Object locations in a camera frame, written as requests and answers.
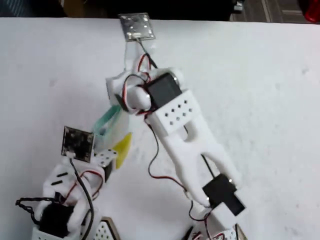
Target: white surface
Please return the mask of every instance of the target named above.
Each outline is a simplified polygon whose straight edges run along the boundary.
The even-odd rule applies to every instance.
[[[319,235],[320,27],[152,25],[154,60],[182,69],[244,175],[252,197],[241,227],[250,239]],[[64,125],[88,131],[109,107],[105,77],[123,70],[125,42],[108,19],[2,18],[0,33],[0,238],[18,240],[31,236],[32,221],[15,200],[41,195],[60,161]],[[152,133],[137,127],[128,159],[97,200],[124,240],[179,239],[189,227],[179,186],[148,177],[155,151]],[[199,171],[205,184],[208,170]],[[163,147],[152,172],[174,172]]]

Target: black wire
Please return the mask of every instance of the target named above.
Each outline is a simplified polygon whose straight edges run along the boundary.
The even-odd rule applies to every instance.
[[[184,127],[184,130],[186,131],[186,133],[188,134],[188,129],[186,128],[186,126],[183,126],[183,127]],[[208,163],[206,157],[205,157],[203,154],[201,154],[201,157],[203,158],[203,160],[204,160],[204,162],[205,162],[205,165],[207,166],[207,168],[208,168],[211,176],[212,176],[213,178],[215,178],[215,175],[214,175],[214,173],[212,172],[212,170],[211,170],[211,168],[210,168],[210,166],[209,166],[209,163]]]
[[[135,40],[136,40],[136,42],[137,42],[138,44],[140,44],[140,46],[141,46],[141,48],[143,49],[145,55],[148,57],[151,65],[152,65],[155,69],[157,69],[157,68],[158,68],[157,64],[156,64],[155,61],[152,59],[152,57],[150,56],[150,54],[148,53],[148,51],[145,49],[145,47],[144,47],[144,45],[142,44],[141,40],[140,40],[139,38],[136,38]]]
[[[191,207],[190,207],[190,209],[189,209],[189,217],[193,220],[193,221],[196,221],[196,222],[203,222],[204,220],[206,220],[208,217],[209,217],[209,215],[210,215],[210,213],[211,213],[211,211],[212,211],[212,209],[211,209],[211,211],[210,212],[208,212],[206,215],[204,215],[204,218],[202,218],[202,219],[196,219],[196,218],[194,218],[193,216],[191,216],[191,211],[192,211],[192,209],[194,208],[194,201],[192,201],[191,200]]]
[[[34,209],[32,208],[32,206],[26,206],[26,205],[22,204],[21,202],[41,202],[41,201],[58,203],[58,201],[53,197],[32,197],[32,198],[31,197],[21,197],[20,199],[18,199],[15,202],[15,205],[22,208],[23,210],[27,211],[28,213],[30,213],[30,216],[31,216],[33,223],[36,225],[39,225],[40,221],[38,221],[35,218],[35,212],[34,212]]]
[[[86,240],[88,235],[89,235],[89,232],[90,232],[90,230],[92,228],[92,225],[94,223],[94,217],[95,217],[94,205],[92,203],[92,200],[90,198],[90,195],[88,193],[88,190],[87,190],[84,182],[82,181],[81,177],[78,174],[78,171],[77,171],[77,169],[76,169],[76,167],[74,165],[74,162],[73,162],[72,158],[70,158],[70,164],[74,169],[74,174],[76,176],[76,179],[79,182],[79,184],[81,185],[81,187],[82,187],[82,189],[84,191],[84,194],[85,194],[86,198],[88,199],[89,206],[90,206],[90,212],[91,212],[90,222],[89,222],[88,228],[86,229],[86,231],[85,231],[85,233],[84,233],[84,235],[83,235],[83,237],[81,239],[81,240]]]
[[[236,240],[239,240],[238,224],[235,224],[235,226],[234,226],[234,230],[235,230]]]
[[[212,172],[212,170],[211,170],[211,168],[210,168],[210,166],[209,166],[209,163],[208,163],[206,157],[205,157],[203,154],[201,154],[201,157],[203,158],[203,160],[204,160],[204,162],[205,162],[205,165],[206,165],[207,168],[209,169],[209,172],[210,172],[211,176],[212,176],[213,178],[215,178],[215,175],[214,175],[214,173]]]

